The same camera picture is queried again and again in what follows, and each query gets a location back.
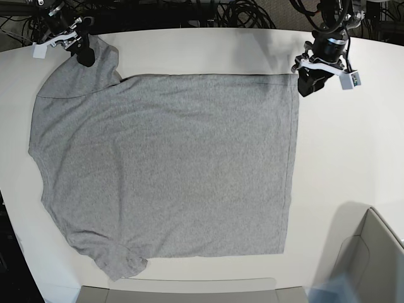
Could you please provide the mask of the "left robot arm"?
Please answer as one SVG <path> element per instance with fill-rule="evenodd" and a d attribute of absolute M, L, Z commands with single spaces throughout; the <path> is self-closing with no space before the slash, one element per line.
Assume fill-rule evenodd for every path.
<path fill-rule="evenodd" d="M 291 72 L 298 74 L 298 91 L 306 97 L 337 76 L 344 90 L 361 85 L 359 72 L 350 62 L 350 29 L 360 26 L 365 11 L 361 1 L 320 1 L 315 11 L 302 1 L 291 1 L 293 8 L 312 25 L 313 42 L 304 43 L 304 52 L 295 58 Z"/>

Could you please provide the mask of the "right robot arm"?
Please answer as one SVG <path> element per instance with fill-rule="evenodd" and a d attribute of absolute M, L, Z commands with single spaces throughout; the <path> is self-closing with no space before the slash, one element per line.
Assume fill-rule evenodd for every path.
<path fill-rule="evenodd" d="M 88 27 L 92 20 L 68 7 L 66 1 L 29 1 L 27 8 L 47 25 L 47 33 L 33 43 L 33 57 L 43 59 L 49 47 L 60 45 L 83 66 L 95 63 L 95 51 L 90 47 Z"/>

